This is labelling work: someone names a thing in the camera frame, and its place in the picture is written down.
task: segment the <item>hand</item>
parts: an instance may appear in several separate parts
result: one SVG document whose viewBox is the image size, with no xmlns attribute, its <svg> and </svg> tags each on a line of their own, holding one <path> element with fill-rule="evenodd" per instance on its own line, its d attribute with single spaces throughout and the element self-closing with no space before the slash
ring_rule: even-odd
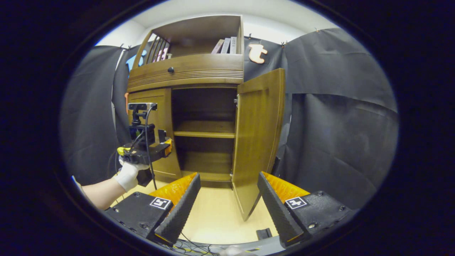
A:
<svg viewBox="0 0 455 256">
<path fill-rule="evenodd" d="M 137 174 L 139 170 L 148 169 L 149 166 L 146 164 L 131 164 L 123 161 L 123 158 L 119 156 L 118 161 L 122 165 L 122 168 L 114 179 L 120 184 L 120 186 L 128 192 L 130 189 L 137 186 Z"/>
</svg>

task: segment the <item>cabinet shelf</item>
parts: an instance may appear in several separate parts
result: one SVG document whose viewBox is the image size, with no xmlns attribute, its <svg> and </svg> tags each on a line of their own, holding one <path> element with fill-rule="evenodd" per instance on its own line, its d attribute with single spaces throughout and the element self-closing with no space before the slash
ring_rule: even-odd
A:
<svg viewBox="0 0 455 256">
<path fill-rule="evenodd" d="M 232 154 L 179 151 L 182 176 L 198 172 L 202 180 L 231 181 Z"/>
<path fill-rule="evenodd" d="M 200 138 L 234 138 L 234 122 L 182 121 L 174 129 L 174 135 Z"/>
</svg>

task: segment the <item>drawer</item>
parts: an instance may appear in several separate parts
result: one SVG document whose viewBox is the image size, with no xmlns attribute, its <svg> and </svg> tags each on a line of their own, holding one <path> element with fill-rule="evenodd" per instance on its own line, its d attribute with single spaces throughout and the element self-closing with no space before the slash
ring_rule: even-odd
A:
<svg viewBox="0 0 455 256">
<path fill-rule="evenodd" d="M 128 92 L 182 84 L 242 82 L 242 54 L 196 54 L 132 69 Z"/>
</svg>

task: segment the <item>ceiling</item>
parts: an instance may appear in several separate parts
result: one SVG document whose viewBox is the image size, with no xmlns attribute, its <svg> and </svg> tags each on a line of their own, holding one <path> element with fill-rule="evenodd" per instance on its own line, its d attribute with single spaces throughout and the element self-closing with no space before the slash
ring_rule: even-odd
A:
<svg viewBox="0 0 455 256">
<path fill-rule="evenodd" d="M 133 18 L 145 28 L 158 27 L 199 15 L 243 14 L 258 16 L 310 33 L 338 27 L 323 16 L 289 0 L 168 0 Z"/>
</svg>

